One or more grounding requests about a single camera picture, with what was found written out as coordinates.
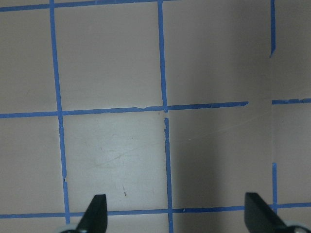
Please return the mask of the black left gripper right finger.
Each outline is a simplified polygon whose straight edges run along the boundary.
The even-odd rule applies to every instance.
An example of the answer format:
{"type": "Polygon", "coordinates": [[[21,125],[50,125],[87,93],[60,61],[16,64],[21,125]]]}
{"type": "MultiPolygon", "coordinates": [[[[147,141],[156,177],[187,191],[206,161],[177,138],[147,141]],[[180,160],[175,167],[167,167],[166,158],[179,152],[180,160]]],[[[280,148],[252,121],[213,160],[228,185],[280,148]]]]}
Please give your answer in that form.
{"type": "Polygon", "coordinates": [[[244,223],[250,233],[286,233],[286,224],[258,193],[246,192],[244,223]]]}

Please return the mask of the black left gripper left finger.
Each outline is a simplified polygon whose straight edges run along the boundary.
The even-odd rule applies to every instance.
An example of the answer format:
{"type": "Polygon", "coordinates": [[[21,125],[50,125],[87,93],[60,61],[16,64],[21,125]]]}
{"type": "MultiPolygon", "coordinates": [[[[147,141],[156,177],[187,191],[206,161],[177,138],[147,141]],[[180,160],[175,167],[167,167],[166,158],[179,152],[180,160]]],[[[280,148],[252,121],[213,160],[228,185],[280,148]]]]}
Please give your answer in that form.
{"type": "Polygon", "coordinates": [[[106,195],[95,195],[75,231],[77,233],[105,233],[107,230],[106,195]]]}

